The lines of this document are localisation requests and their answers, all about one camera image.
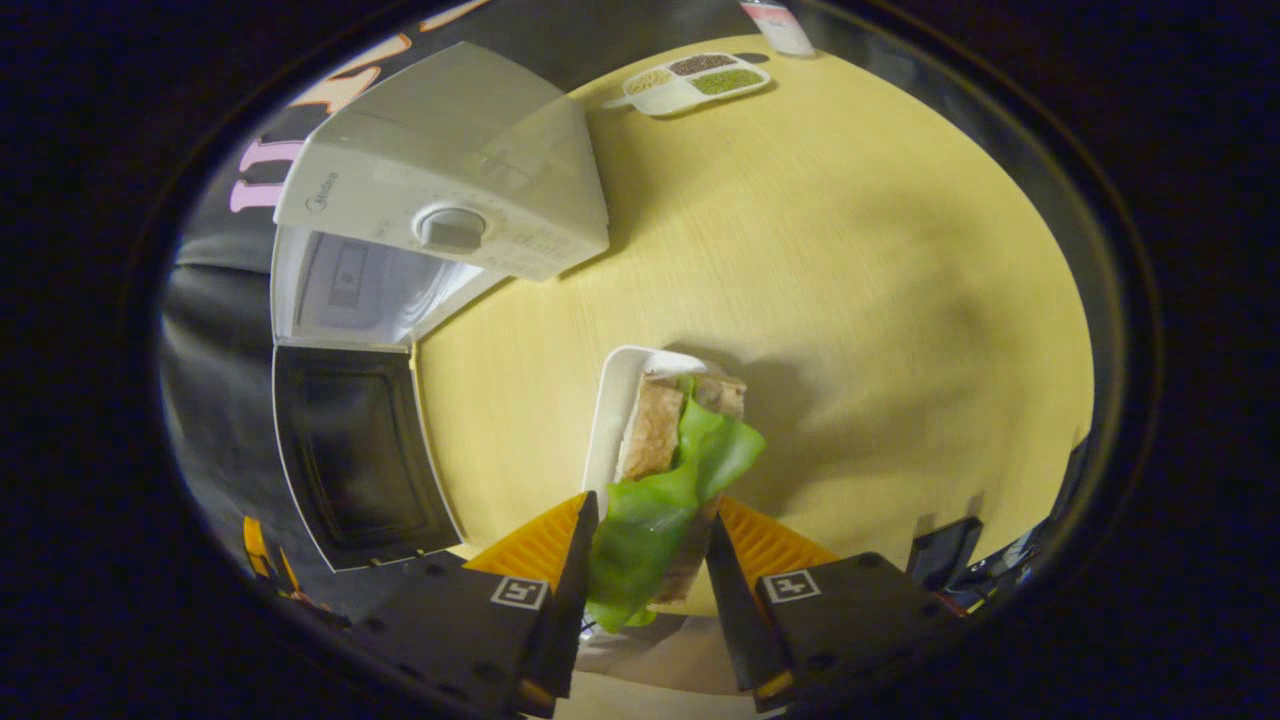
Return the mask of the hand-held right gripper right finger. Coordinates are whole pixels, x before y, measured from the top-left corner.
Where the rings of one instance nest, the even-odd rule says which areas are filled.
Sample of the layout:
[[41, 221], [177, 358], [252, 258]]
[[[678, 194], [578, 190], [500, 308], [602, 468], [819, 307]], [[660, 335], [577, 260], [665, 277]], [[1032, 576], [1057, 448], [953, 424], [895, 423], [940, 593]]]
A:
[[888, 689], [966, 626], [883, 556], [840, 557], [731, 497], [707, 570], [739, 688], [760, 711], [814, 714]]

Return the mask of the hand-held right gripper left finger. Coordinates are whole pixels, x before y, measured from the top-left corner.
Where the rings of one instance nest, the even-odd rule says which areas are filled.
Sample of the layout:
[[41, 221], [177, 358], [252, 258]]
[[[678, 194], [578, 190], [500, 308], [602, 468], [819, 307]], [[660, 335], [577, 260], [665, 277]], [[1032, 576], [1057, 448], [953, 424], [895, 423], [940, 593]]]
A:
[[449, 716], [550, 716], [570, 696], [598, 518], [585, 491], [484, 557], [429, 562], [352, 626], [352, 644]]

